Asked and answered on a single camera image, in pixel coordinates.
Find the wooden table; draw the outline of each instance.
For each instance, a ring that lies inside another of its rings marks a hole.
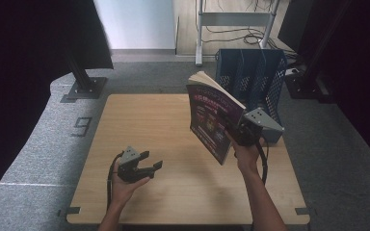
[[[110,95],[68,214],[70,223],[100,223],[106,213],[110,164],[128,145],[163,160],[155,178],[135,191],[124,208],[125,224],[250,224],[251,211],[236,159],[220,166],[190,131],[187,94]],[[270,148],[266,188],[287,224],[307,224],[309,215],[284,141]]]

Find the metal stand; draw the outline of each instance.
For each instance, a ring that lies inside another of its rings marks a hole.
[[[196,65],[202,66],[202,26],[266,27],[263,40],[259,42],[260,48],[265,49],[278,11],[278,3],[279,0],[275,0],[269,13],[204,13],[203,0],[199,0]]]
[[[331,36],[338,27],[341,18],[347,11],[352,0],[346,0],[341,3],[338,13],[335,15],[331,26],[324,33],[320,45],[312,57],[312,60],[304,73],[297,73],[292,75],[285,75],[285,83],[293,99],[318,99],[321,103],[332,103],[333,98],[331,95],[324,95],[321,93],[317,83],[318,75],[320,74],[320,60],[326,49]]]
[[[106,77],[90,78],[86,70],[81,68],[69,49],[66,50],[66,60],[76,82],[68,94],[65,94],[62,103],[73,103],[77,99],[97,99],[107,81]]]

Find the purple book cover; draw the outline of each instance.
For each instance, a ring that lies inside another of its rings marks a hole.
[[[244,109],[226,94],[205,85],[187,85],[191,108],[191,130],[223,165],[230,148],[230,140],[225,134],[225,120],[218,111],[238,124]]]

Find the metal rack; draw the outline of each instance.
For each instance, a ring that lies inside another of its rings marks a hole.
[[[278,3],[279,0],[275,0],[272,10],[268,13],[205,13],[203,0],[199,0],[196,65],[202,66],[202,26],[266,27],[263,40],[259,42],[259,45],[261,49],[267,48],[267,40],[278,11]]]

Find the human arm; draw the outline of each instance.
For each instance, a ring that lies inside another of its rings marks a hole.
[[[146,177],[132,184],[126,183],[117,176],[118,168],[119,165],[114,166],[112,199],[110,207],[98,227],[98,231],[118,230],[119,217],[125,204],[131,198],[135,190],[150,180],[149,177]]]
[[[254,220],[254,229],[258,231],[287,230],[259,176],[256,164],[259,153],[256,146],[240,146],[228,132],[226,132],[226,135],[232,142],[237,157],[237,165],[245,181],[251,205],[251,216]]]

